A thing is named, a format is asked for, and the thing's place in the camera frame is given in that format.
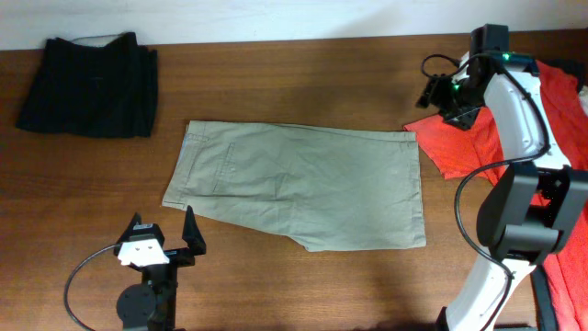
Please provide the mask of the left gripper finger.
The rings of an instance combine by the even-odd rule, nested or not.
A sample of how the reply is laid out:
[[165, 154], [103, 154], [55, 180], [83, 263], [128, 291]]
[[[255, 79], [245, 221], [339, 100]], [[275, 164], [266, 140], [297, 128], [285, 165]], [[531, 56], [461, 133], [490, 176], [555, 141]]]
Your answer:
[[127, 242], [129, 240], [129, 238], [132, 236], [133, 228], [136, 225], [141, 225], [141, 216], [137, 212], [134, 213], [133, 217], [130, 220], [130, 223], [127, 225], [127, 227], [123, 231], [122, 235], [118, 239], [118, 243]]
[[201, 256], [207, 253], [206, 242], [198, 229], [196, 216], [191, 206], [187, 206], [182, 239], [187, 243], [187, 248], [194, 256]]

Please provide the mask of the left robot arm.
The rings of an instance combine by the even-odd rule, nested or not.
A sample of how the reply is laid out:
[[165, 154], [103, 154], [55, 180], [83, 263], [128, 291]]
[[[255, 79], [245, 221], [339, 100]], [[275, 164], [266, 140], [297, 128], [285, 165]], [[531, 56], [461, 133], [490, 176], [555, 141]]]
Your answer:
[[177, 271], [195, 265], [207, 252], [191, 207], [185, 214], [185, 247], [164, 249], [164, 235], [156, 223], [142, 223], [136, 213], [115, 243], [120, 264], [141, 273], [141, 282], [125, 289], [116, 309], [122, 328], [138, 331], [175, 331]]

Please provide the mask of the khaki shorts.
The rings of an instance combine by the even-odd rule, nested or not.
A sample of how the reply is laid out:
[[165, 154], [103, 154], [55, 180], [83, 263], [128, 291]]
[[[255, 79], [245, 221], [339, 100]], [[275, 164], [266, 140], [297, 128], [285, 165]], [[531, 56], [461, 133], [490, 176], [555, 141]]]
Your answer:
[[311, 252], [426, 244], [419, 148], [407, 131], [193, 120], [163, 205]]

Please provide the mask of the red printed t-shirt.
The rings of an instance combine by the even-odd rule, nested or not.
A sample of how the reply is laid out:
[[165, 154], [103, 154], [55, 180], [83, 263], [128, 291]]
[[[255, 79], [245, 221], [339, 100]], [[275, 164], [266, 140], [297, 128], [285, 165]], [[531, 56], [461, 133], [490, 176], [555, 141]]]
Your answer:
[[[539, 63], [541, 99], [561, 151], [575, 169], [587, 169], [587, 115], [578, 89], [583, 83], [551, 63]], [[434, 115], [404, 127], [445, 179], [503, 160], [491, 112], [483, 108], [473, 127], [461, 131]], [[587, 329], [587, 211], [582, 211], [565, 247], [543, 263], [559, 329]]]

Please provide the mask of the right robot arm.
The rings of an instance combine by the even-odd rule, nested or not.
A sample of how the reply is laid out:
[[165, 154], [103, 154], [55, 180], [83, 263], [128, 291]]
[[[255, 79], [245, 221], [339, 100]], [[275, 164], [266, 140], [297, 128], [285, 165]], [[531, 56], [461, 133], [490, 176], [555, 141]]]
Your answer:
[[463, 237], [478, 257], [458, 297], [437, 317], [438, 330], [493, 330], [517, 285], [567, 244], [587, 201], [587, 173], [559, 148], [540, 96], [537, 61], [509, 50], [509, 30], [486, 24], [470, 33], [470, 48], [452, 59], [456, 71], [431, 74], [416, 101], [437, 107], [445, 124], [466, 131], [490, 109], [504, 159], [482, 165], [458, 185], [500, 166], [505, 172], [481, 204], [477, 237]]

